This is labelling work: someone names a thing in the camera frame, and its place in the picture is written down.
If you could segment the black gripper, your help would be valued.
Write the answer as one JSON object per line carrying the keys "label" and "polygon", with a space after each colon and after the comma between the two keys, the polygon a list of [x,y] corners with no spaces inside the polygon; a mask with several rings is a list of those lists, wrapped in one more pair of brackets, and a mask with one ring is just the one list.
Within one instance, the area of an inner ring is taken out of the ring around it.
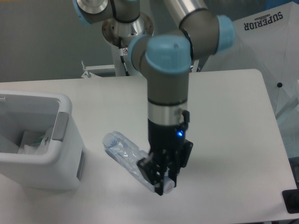
{"label": "black gripper", "polygon": [[137,162],[143,178],[162,196],[166,184],[166,168],[169,178],[177,186],[181,168],[187,166],[193,143],[185,139],[190,122],[187,102],[176,105],[158,105],[148,102],[148,133],[150,154]]}

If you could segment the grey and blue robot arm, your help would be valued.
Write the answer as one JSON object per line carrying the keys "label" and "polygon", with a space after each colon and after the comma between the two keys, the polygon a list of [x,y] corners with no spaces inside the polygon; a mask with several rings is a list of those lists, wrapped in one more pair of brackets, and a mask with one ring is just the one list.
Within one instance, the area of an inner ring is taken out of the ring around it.
{"label": "grey and blue robot arm", "polygon": [[151,35],[137,0],[75,0],[73,5],[83,24],[111,21],[117,47],[128,49],[134,70],[147,80],[149,152],[115,131],[103,139],[106,153],[150,191],[169,193],[193,147],[185,137],[192,61],[230,48],[235,41],[232,21],[214,16],[202,0],[167,0],[178,29]]}

